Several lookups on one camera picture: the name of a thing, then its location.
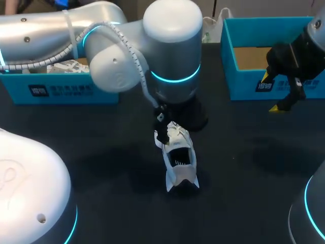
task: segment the sneaker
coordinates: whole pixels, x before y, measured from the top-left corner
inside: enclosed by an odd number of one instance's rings
[[[157,147],[162,149],[166,165],[167,192],[184,180],[188,180],[199,188],[197,178],[197,157],[194,151],[189,132],[175,122],[170,122],[167,133],[169,144],[164,145],[157,140],[157,131],[154,132],[154,140]]]

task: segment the dark tabletop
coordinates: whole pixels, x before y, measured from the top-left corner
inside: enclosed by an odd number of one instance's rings
[[[80,214],[77,243],[290,243],[291,203],[325,159],[325,101],[269,114],[274,101],[231,102],[218,44],[204,44],[192,133],[201,191],[167,194],[141,89],[118,106],[14,106],[0,87],[0,127],[54,149]]]

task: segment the blue cardboard box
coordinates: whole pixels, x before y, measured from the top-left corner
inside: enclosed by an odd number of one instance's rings
[[[221,58],[231,100],[282,99],[288,94],[289,84],[285,76],[277,76],[272,85],[261,84],[265,69],[239,69],[234,49],[272,47],[277,42],[291,42],[311,19],[311,17],[234,18],[224,21]],[[307,98],[325,98],[325,72],[314,80],[307,80],[304,88]]]
[[[98,89],[89,73],[2,74],[17,105],[117,104],[118,94]]]

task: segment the glowing blue light ring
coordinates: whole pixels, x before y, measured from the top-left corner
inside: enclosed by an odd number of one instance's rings
[[[76,207],[76,220],[75,220],[75,224],[73,225],[72,231],[71,231],[69,237],[67,238],[67,240],[65,241],[64,244],[68,244],[68,242],[70,241],[70,239],[71,239],[73,233],[74,233],[75,230],[76,230],[77,221],[78,221],[78,207]]]
[[[119,23],[119,22],[114,22],[114,21],[112,21],[111,24],[120,24],[120,23]],[[99,28],[99,27],[101,27],[101,26],[102,26],[102,25],[96,26],[94,29],[92,29],[90,32],[88,32],[88,33],[85,35],[85,37],[84,37],[83,40],[82,40],[82,47],[85,47],[86,39],[87,39],[87,37],[90,35],[90,33],[92,33],[95,29],[97,29],[97,28]]]
[[[6,66],[4,57],[2,56],[1,49],[0,49],[0,64],[1,64],[1,66]]]
[[[311,179],[312,179],[312,177],[309,179],[309,181],[308,181],[308,183],[306,185],[306,188],[305,188],[305,208],[306,208],[306,212],[307,212],[307,215],[309,217],[309,220],[310,220],[311,224],[313,225],[313,227],[315,228],[315,230],[317,231],[317,233],[323,238],[323,240],[325,240],[325,236],[320,231],[320,229],[317,227],[317,225],[315,224],[313,218],[311,217],[310,212],[309,212],[309,209],[308,209],[308,205],[307,205],[307,189],[308,189],[308,185],[309,185]]]
[[[186,77],[186,78],[184,78],[184,79],[180,79],[180,80],[167,80],[167,79],[164,79],[164,78],[161,78],[161,77],[157,76],[157,75],[156,75],[155,73],[153,73],[152,71],[151,71],[151,73],[152,73],[152,75],[153,75],[154,77],[156,77],[157,79],[162,80],[162,81],[164,81],[164,82],[169,82],[169,83],[179,83],[179,82],[187,81],[187,80],[191,79],[192,77],[194,77],[194,76],[198,73],[198,71],[200,70],[200,67],[201,67],[201,64],[199,65],[198,69],[197,69],[197,70],[196,70],[192,75],[190,75],[190,76],[188,76],[188,77]]]

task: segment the yellow object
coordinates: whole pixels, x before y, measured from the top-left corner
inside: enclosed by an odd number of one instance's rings
[[[268,71],[265,72],[264,76],[263,76],[263,79],[261,81],[261,83],[263,83],[263,81],[269,76],[269,73]]]
[[[274,105],[269,112],[279,112],[278,105]]]

